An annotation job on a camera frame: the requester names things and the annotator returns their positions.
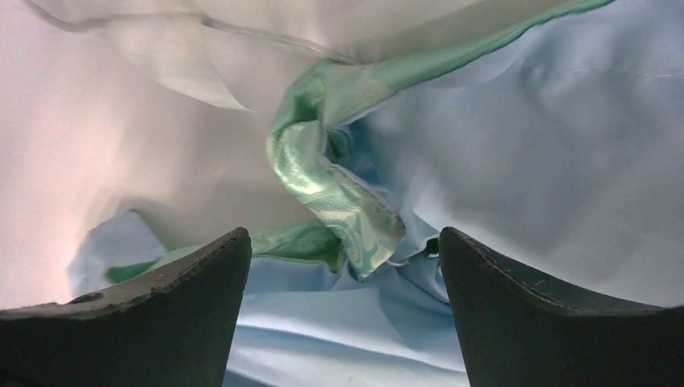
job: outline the paisley pattern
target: paisley pattern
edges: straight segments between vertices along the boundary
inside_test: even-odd
[[[309,102],[321,101],[325,95],[316,75],[310,73],[309,85],[319,98]],[[405,235],[404,225],[371,190],[323,155],[327,131],[317,119],[318,109],[302,102],[286,103],[279,114],[298,122],[283,120],[270,133],[267,150],[273,170],[288,191],[342,240],[350,264],[363,280],[391,257]]]
[[[271,256],[300,262],[325,262],[333,273],[340,270],[340,239],[320,221],[309,221],[288,227],[251,231],[252,256]],[[197,251],[202,245],[179,248],[159,260],[112,267],[105,275],[118,284]]]

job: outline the fabric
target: fabric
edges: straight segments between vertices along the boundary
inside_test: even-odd
[[[131,214],[94,229],[83,244],[91,251],[102,250],[111,240],[127,234],[128,243],[143,245],[150,231],[144,230],[144,223],[132,222],[138,218]],[[320,229],[300,227],[309,232],[294,237],[292,243],[283,237],[271,240],[284,242],[280,249],[308,252],[308,260],[318,257],[323,261],[327,253],[321,246],[325,243],[314,240]],[[146,259],[141,254],[136,257],[138,263]],[[81,258],[103,259],[104,264],[116,267],[130,264],[132,257]],[[255,256],[224,385],[385,385],[395,379],[398,384],[394,385],[420,385],[430,380],[437,385],[467,386],[437,262],[417,256],[406,267],[361,283],[346,262],[335,274],[323,262]],[[91,265],[82,276],[74,277],[75,287],[100,281],[98,269]]]
[[[465,48],[316,67],[273,127],[276,174],[315,213],[343,209],[319,217],[342,228],[350,257],[367,247],[361,264],[352,259],[361,278],[402,237],[363,226],[394,215],[459,227],[589,289],[677,305],[682,6],[605,4],[574,3]],[[361,227],[339,222],[355,216],[365,216]]]
[[[463,44],[567,2],[24,1],[66,31],[102,31],[122,56],[170,89],[268,114],[264,100],[279,96],[317,60],[373,63]],[[490,17],[493,10],[497,18]],[[293,65],[300,62],[306,65]]]
[[[681,303],[682,20],[678,0],[575,2],[476,44],[316,65],[268,151],[343,264],[257,253],[227,380],[468,385],[430,257],[445,223],[590,289]]]
[[[359,118],[365,110],[409,85],[457,69],[509,44],[530,27],[605,3],[585,1],[561,6],[464,47],[361,67],[332,62],[317,65],[293,84],[274,120],[267,150],[276,176],[343,240],[358,277],[371,276],[392,258],[406,235],[406,222],[421,226],[423,222],[413,214],[402,218],[400,201],[384,198],[377,187],[372,189],[363,177],[355,178],[335,163],[351,150],[345,141],[348,137],[336,135],[332,127]],[[393,260],[405,260],[424,248],[427,239],[418,240],[423,243]]]
[[[78,248],[67,268],[73,296],[110,286],[112,281],[106,273],[113,265],[125,268],[121,277],[133,278],[166,254],[140,214],[119,214],[91,230]]]
[[[130,226],[145,227],[145,232],[151,235],[152,232],[141,222],[140,220],[135,224],[130,224]],[[115,218],[105,224],[120,223],[120,228],[126,230],[126,227],[129,225],[126,223],[126,219],[116,220]],[[98,233],[99,228],[91,231],[91,233]],[[340,240],[325,225],[318,221],[304,222],[288,227],[251,231],[249,237],[252,240],[252,256],[274,256],[280,260],[294,262],[322,262],[328,266],[332,273],[337,273],[343,263],[342,256],[340,255]],[[118,284],[148,270],[153,270],[187,256],[191,252],[198,250],[201,246],[179,248],[161,256],[155,256],[154,260],[140,260],[134,264],[117,265],[113,264],[115,261],[112,261],[112,264],[105,268],[106,270],[104,270],[103,274],[109,281],[108,283]],[[139,254],[134,256],[133,259],[139,259],[141,256],[143,255]]]

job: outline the seam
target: seam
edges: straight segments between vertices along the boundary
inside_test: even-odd
[[[276,32],[260,30],[257,28],[241,27],[235,24],[225,23],[210,17],[204,17],[202,19],[202,25],[219,31],[229,31],[240,35],[250,36],[252,38],[264,40],[270,43],[280,43],[296,48],[304,48],[308,51],[315,52],[316,54],[325,56],[328,59],[340,62],[345,65],[359,64],[357,60],[354,60],[353,58],[346,56],[341,52],[337,52],[332,48],[329,48],[322,44],[317,44],[316,42],[313,42],[311,40],[297,38],[292,35],[278,34]]]
[[[542,15],[538,15],[534,18],[529,19],[527,22],[523,22],[517,26],[512,27],[509,31],[502,30],[500,32],[501,35],[499,36],[496,36],[496,34],[494,34],[494,36],[496,37],[491,41],[487,41],[484,44],[484,46],[481,45],[482,40],[476,42],[475,47],[469,48],[468,51],[464,52],[463,55],[461,55],[461,57],[457,60],[448,60],[446,63],[440,63],[434,66],[431,70],[428,70],[426,72],[427,76],[423,75],[419,77],[408,77],[408,79],[396,82],[394,85],[392,85],[392,88],[397,91],[394,91],[390,96],[387,97],[390,98],[394,96],[398,92],[398,90],[403,90],[407,87],[417,85],[425,81],[430,81],[432,79],[441,77],[446,73],[450,73],[452,71],[460,69],[487,54],[490,54],[494,51],[497,51],[507,46],[508,44],[512,43],[514,40],[517,40],[526,32],[528,32],[529,30],[538,25],[548,23],[554,19],[565,17],[566,15],[582,14],[588,11],[592,11],[602,6],[605,6],[606,4],[610,4],[614,1],[615,0],[589,0],[580,2],[579,4],[559,6],[556,9],[549,10],[543,13]],[[372,94],[360,97],[359,100],[354,102],[352,105],[347,106],[346,110],[344,111],[344,118],[346,119],[347,117],[353,116],[354,114],[359,114],[363,110],[369,109],[373,104],[379,103],[379,101],[374,101],[375,99],[376,98],[374,98]]]
[[[86,33],[91,30],[104,28],[110,22],[117,20],[135,20],[135,19],[146,19],[146,18],[196,18],[202,19],[205,15],[195,14],[190,12],[160,12],[157,14],[140,14],[140,15],[110,15],[104,18],[92,18],[84,19],[78,23],[65,22],[55,16],[52,16],[49,12],[34,4],[31,0],[23,0],[26,4],[28,10],[33,13],[38,18],[42,19],[47,24],[66,32],[71,33]]]
[[[561,69],[554,69],[549,67],[546,64],[540,64],[540,63],[534,63],[534,62],[527,62],[527,61],[522,61],[519,62],[519,70],[523,69],[543,69],[544,71],[550,72],[550,73],[555,73],[555,74],[577,74],[577,73],[597,73],[597,72],[605,72],[605,73],[615,73],[615,74],[622,74],[622,75],[629,75],[632,77],[638,77],[638,78],[680,78],[684,79],[684,70],[682,70],[680,73],[645,73],[645,72],[639,72],[631,69],[617,69],[614,66],[588,66],[588,67],[581,67],[579,69],[568,69],[568,70],[561,70]]]

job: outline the light blue fabric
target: light blue fabric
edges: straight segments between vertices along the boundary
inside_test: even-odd
[[[458,227],[577,285],[674,306],[683,107],[684,2],[619,0],[399,92],[339,128],[352,154],[336,162],[435,230]]]
[[[107,269],[156,260],[166,248],[135,211],[127,211],[98,225],[81,243],[67,268],[74,297],[110,286]]]
[[[119,245],[162,249],[158,242],[153,247],[150,234],[139,218],[120,215],[88,234],[84,252],[107,251],[122,235],[126,241]],[[104,288],[110,284],[103,282],[102,266],[145,262],[149,254],[78,259],[97,264],[71,277],[74,288]],[[335,275],[323,263],[253,258],[224,385],[467,386],[437,262],[417,256],[360,283],[348,263]]]

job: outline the green paisley fabric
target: green paisley fabric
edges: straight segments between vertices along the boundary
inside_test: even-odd
[[[347,256],[360,280],[388,261],[405,235],[401,218],[359,179],[324,155],[349,154],[334,127],[360,116],[398,91],[458,69],[520,37],[537,24],[606,5],[613,0],[577,0],[514,25],[486,39],[454,48],[419,52],[382,63],[347,65],[325,60],[286,92],[266,141],[276,177],[320,219],[290,230],[252,233],[255,256],[290,260],[321,256],[337,268]],[[157,262],[111,268],[110,279],[129,278],[198,247],[176,250]]]
[[[254,257],[272,256],[282,260],[325,262],[334,273],[337,273],[342,263],[340,239],[319,221],[251,231],[249,237],[252,240],[252,256]],[[179,248],[159,260],[109,268],[105,275],[111,283],[118,284],[187,256],[201,246]]]

